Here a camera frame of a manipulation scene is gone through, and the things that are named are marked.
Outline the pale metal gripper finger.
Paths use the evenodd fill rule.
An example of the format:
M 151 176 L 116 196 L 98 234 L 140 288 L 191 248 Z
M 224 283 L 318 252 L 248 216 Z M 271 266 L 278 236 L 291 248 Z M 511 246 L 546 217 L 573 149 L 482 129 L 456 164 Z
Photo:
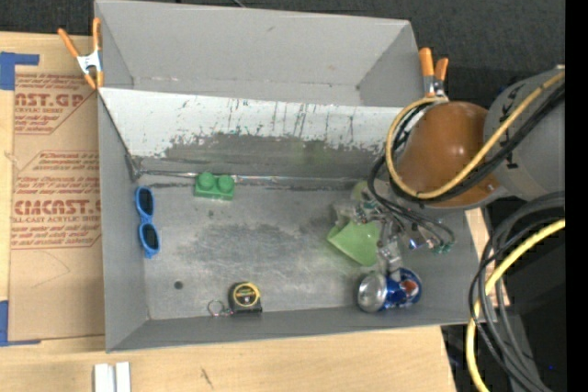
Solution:
M 391 275 L 404 267 L 401 245 L 397 238 L 380 241 L 378 257 L 380 271 L 385 275 Z
M 333 205 L 335 225 L 346 226 L 350 222 L 364 223 L 364 210 L 357 202 L 339 202 Z

